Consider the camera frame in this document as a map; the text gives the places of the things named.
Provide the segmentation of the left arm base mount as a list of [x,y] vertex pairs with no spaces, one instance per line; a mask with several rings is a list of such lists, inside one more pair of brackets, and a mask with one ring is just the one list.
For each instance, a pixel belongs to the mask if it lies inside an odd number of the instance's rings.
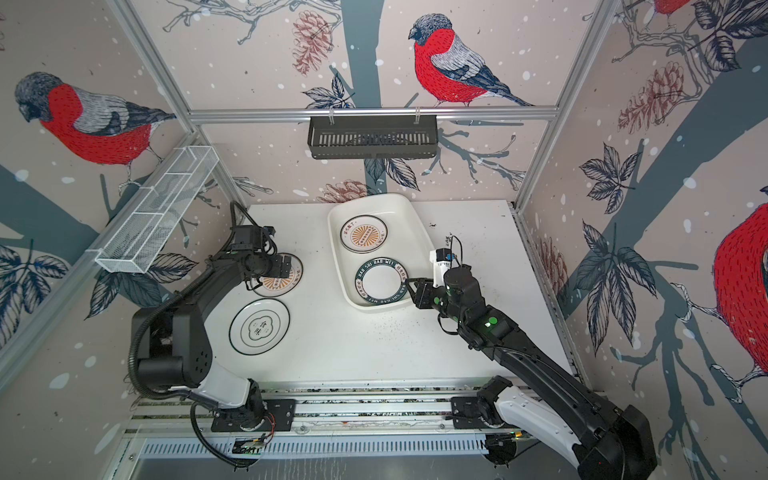
[[216,433],[288,432],[295,410],[294,399],[262,400],[251,406],[223,409],[213,414],[211,430]]

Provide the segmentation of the orange sunburst plate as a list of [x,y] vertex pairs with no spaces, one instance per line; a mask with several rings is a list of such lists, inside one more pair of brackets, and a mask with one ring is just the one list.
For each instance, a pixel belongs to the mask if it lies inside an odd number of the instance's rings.
[[290,261],[290,270],[285,278],[267,278],[261,279],[261,285],[255,289],[255,293],[261,297],[277,298],[283,296],[295,289],[303,277],[303,263],[294,254],[280,253],[283,260]]
[[348,251],[367,254],[379,249],[386,242],[388,233],[386,223],[379,217],[358,215],[343,224],[339,237]]

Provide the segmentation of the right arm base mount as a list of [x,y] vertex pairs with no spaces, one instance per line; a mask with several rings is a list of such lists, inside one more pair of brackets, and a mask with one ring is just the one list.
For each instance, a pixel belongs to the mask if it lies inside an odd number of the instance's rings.
[[505,421],[499,411],[486,400],[476,396],[458,396],[450,399],[450,412],[446,419],[456,430],[511,429],[523,428]]

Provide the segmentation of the horizontal aluminium frame bar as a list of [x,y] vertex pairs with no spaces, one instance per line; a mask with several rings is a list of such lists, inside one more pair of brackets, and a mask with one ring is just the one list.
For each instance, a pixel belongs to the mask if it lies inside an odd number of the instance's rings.
[[352,109],[221,109],[190,110],[188,119],[195,125],[239,123],[301,123],[325,117],[394,117],[413,120],[435,116],[437,120],[553,121],[560,114],[556,106],[480,106],[480,107],[408,107]]

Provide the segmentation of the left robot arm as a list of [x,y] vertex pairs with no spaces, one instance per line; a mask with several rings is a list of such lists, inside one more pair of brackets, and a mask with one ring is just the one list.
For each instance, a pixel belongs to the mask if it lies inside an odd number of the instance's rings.
[[206,407],[224,424],[254,430],[268,418],[258,384],[222,367],[205,327],[208,316],[237,285],[287,279],[287,254],[239,251],[209,257],[203,274],[155,308],[133,318],[128,378],[152,400],[178,397]]

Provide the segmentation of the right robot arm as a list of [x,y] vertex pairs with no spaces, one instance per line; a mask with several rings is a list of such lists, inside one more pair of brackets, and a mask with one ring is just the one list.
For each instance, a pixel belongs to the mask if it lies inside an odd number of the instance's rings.
[[589,390],[547,356],[501,310],[486,303],[468,265],[448,269],[440,282],[406,281],[414,305],[452,319],[472,350],[510,371],[535,394],[496,376],[478,393],[481,418],[532,434],[560,454],[582,479],[647,479],[658,466],[650,423],[636,407],[620,408]]

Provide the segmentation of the black wall-mounted basket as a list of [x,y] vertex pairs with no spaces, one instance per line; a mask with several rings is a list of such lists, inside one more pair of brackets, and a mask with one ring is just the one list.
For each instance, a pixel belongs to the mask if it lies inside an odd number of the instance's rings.
[[428,159],[438,152],[435,116],[315,117],[307,145],[316,160]]

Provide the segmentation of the green ring plate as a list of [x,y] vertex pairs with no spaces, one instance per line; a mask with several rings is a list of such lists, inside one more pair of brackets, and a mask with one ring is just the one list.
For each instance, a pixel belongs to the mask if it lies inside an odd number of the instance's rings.
[[405,267],[389,257],[376,257],[366,261],[354,276],[355,290],[370,305],[396,303],[407,293]]

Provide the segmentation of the white flower plate left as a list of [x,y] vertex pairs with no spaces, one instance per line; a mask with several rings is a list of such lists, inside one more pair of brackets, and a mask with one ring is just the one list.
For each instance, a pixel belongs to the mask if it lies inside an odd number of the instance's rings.
[[234,317],[229,327],[232,348],[245,356],[257,356],[275,348],[290,328],[290,311],[273,298],[249,303]]

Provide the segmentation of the white plastic bin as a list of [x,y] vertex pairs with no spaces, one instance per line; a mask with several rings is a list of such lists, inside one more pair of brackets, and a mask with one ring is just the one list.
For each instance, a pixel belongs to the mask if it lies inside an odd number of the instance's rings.
[[[389,230],[386,242],[367,254],[348,251],[339,237],[343,224],[358,215],[379,217]],[[328,213],[327,226],[342,293],[347,303],[361,312],[379,313],[412,304],[408,290],[402,300],[388,305],[374,306],[363,301],[355,290],[354,276],[366,261],[389,257],[405,267],[408,278],[432,276],[429,253],[434,249],[433,243],[413,205],[402,195],[374,195],[338,204]]]

